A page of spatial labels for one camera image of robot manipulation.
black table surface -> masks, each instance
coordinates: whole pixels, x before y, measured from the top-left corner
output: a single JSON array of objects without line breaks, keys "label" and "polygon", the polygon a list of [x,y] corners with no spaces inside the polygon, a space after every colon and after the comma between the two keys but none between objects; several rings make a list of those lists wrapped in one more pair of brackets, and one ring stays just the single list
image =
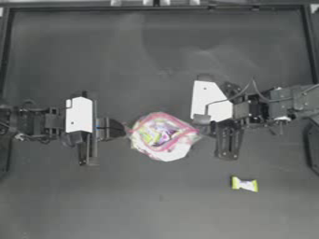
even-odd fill
[{"label": "black table surface", "polygon": [[[77,90],[99,95],[99,115],[131,124],[164,111],[189,121],[199,73],[259,88],[311,83],[297,11],[17,12],[5,95],[64,105]],[[203,138],[185,159],[155,162],[128,139],[100,144],[100,166],[76,150],[14,143],[0,183],[6,239],[316,238],[319,178],[305,163],[303,129],[245,132],[240,158],[215,158]],[[260,192],[231,190],[231,176]]]}]

metal bracket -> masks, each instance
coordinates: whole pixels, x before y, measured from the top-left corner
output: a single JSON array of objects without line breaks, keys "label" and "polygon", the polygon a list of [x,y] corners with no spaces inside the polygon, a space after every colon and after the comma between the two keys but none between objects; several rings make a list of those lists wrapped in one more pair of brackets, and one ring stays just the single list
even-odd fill
[{"label": "metal bracket", "polygon": [[319,8],[319,4],[309,4],[309,12],[311,14],[316,13]]}]

plastic bag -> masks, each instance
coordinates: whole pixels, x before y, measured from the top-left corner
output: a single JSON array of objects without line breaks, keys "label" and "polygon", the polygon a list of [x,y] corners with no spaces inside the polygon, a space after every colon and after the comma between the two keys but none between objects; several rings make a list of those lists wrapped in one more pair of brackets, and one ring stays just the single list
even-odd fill
[{"label": "plastic bag", "polygon": [[200,135],[188,123],[157,112],[137,120],[129,138],[133,149],[155,160],[169,162],[187,155]]}]

black cable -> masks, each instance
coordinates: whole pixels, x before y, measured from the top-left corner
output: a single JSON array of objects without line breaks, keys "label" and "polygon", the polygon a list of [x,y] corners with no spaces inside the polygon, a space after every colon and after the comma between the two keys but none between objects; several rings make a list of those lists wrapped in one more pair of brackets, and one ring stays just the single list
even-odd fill
[{"label": "black cable", "polygon": [[267,102],[267,103],[273,103],[273,102],[281,102],[281,101],[289,101],[292,100],[292,97],[285,97],[285,98],[281,98],[281,99],[277,99],[277,100],[271,100],[268,99],[263,94],[261,92],[259,91],[257,87],[256,87],[256,84],[255,84],[255,81],[253,81],[253,90],[256,92],[256,94],[259,95],[259,97]]},{"label": "black cable", "polygon": [[317,87],[319,87],[319,84],[309,86],[307,89],[301,91],[301,94],[307,94],[309,91],[312,91]]},{"label": "black cable", "polygon": [[2,122],[2,121],[0,121],[0,125],[2,125],[4,127],[9,128],[9,125],[5,122]]},{"label": "black cable", "polygon": [[236,94],[233,95],[232,97],[224,99],[224,100],[220,100],[220,101],[213,101],[211,103],[208,103],[204,107],[205,107],[205,115],[208,113],[208,106],[212,105],[212,104],[216,104],[216,103],[221,103],[221,102],[227,102],[227,101],[232,101],[236,97],[239,97],[245,91],[247,89],[249,88],[251,86],[251,82],[245,85],[244,89]]}]

